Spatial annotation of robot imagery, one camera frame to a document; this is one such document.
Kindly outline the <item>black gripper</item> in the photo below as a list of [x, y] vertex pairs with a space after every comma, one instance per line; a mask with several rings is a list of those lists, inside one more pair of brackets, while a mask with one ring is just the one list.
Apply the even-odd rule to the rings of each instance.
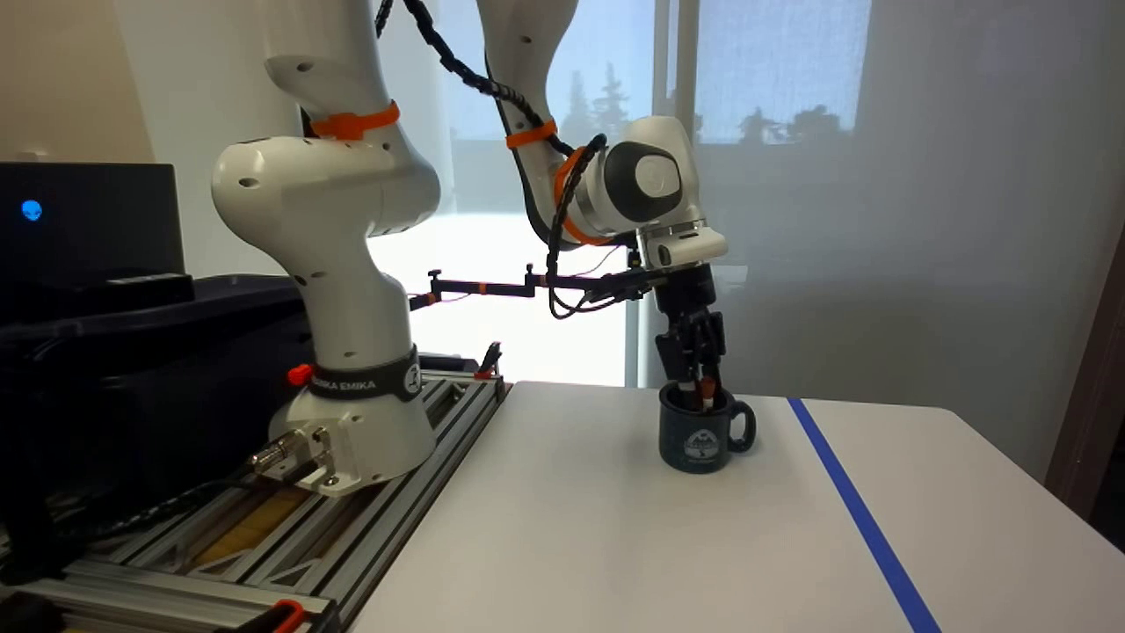
[[710, 268], [674, 270], [656, 287], [656, 309], [667, 328], [656, 334], [656, 354], [674, 391], [691, 391], [691, 372], [715, 381], [720, 394], [725, 320], [715, 313], [718, 292]]

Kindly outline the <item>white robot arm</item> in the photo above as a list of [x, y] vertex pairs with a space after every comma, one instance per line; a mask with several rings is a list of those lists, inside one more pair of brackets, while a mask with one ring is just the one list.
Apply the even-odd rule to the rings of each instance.
[[[252, 467], [318, 496], [399, 477], [434, 445], [406, 297], [370, 253], [374, 239], [420, 226], [440, 203], [440, 176], [404, 136], [375, 62], [393, 2], [419, 0], [261, 0], [265, 74], [310, 130], [231, 145], [209, 178], [220, 220], [282, 265], [314, 334], [314, 363]], [[529, 282], [550, 297], [573, 287], [582, 301], [649, 292], [667, 316], [656, 338], [667, 394], [710, 414], [725, 354], [710, 265], [729, 239], [698, 212], [685, 127], [647, 117], [621, 139], [566, 145], [548, 113], [548, 62], [576, 0], [475, 2], [485, 62], [468, 67], [454, 50], [434, 59], [497, 103], [529, 227], [550, 253], [634, 253], [621, 274], [573, 282], [543, 268]]]

